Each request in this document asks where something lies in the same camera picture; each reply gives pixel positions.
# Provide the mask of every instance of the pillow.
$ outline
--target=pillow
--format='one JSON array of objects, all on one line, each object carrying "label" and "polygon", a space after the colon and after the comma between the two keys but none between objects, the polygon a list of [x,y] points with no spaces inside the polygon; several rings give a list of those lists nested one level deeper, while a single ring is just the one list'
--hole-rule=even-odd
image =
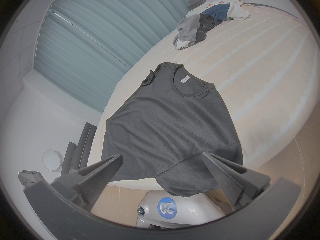
[{"label": "pillow", "polygon": [[192,9],[191,11],[189,11],[186,15],[186,17],[192,16],[194,14],[200,14],[202,12],[204,12],[206,9],[210,8],[211,6],[215,6],[218,4],[231,4],[234,3],[235,5],[242,5],[243,2],[242,0],[217,0],[214,2],[205,2],[202,5],[198,6],[197,8]]}]

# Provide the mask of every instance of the wooden floor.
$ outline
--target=wooden floor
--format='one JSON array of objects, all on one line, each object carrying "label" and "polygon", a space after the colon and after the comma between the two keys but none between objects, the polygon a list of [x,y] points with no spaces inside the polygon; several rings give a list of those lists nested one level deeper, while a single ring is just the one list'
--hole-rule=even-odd
[{"label": "wooden floor", "polygon": [[[320,102],[292,142],[257,171],[269,175],[271,184],[280,177],[284,177],[302,188],[290,214],[271,237],[274,239],[299,212],[318,179],[320,172]],[[146,190],[107,186],[91,212],[113,222],[135,226],[138,204],[146,193]],[[208,195],[210,198],[227,202],[221,190],[210,191]]]}]

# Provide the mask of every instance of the teal curtain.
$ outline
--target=teal curtain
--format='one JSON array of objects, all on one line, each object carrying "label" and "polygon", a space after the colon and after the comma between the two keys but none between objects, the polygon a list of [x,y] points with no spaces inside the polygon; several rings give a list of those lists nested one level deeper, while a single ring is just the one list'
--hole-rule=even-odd
[{"label": "teal curtain", "polygon": [[189,0],[55,0],[34,69],[103,112],[124,74],[188,13]]}]

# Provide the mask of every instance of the dark gray shirt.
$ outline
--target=dark gray shirt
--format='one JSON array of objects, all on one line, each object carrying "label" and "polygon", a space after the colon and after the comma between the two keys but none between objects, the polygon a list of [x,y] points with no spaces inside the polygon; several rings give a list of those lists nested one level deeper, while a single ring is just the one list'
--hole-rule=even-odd
[{"label": "dark gray shirt", "polygon": [[242,165],[241,145],[230,114],[213,83],[182,64],[161,63],[106,121],[101,159],[122,154],[112,181],[156,178],[183,197],[219,186],[202,152]]}]

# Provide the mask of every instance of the blue circular sticker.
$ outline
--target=blue circular sticker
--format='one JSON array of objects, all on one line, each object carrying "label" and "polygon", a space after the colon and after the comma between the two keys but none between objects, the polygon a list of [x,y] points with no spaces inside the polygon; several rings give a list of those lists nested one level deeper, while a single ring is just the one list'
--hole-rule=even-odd
[{"label": "blue circular sticker", "polygon": [[177,205],[170,197],[164,197],[158,202],[158,212],[166,219],[172,219],[177,215]]}]

